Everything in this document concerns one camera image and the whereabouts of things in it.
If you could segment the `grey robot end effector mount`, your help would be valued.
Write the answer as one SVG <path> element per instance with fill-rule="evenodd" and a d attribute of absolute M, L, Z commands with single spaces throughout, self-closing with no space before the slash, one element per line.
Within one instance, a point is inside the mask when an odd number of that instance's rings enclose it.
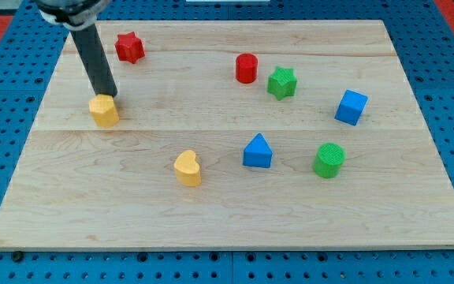
<path fill-rule="evenodd" d="M 70 31 L 80 31 L 93 25 L 111 0 L 34 0 L 33 2 L 46 22 L 63 25 Z"/>

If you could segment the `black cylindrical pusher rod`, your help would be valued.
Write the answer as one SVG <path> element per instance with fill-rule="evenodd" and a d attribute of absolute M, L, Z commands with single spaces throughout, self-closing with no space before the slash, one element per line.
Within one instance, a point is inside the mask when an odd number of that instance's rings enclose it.
<path fill-rule="evenodd" d="M 71 35 L 95 94 L 116 96 L 117 86 L 96 26 L 71 31 Z"/>

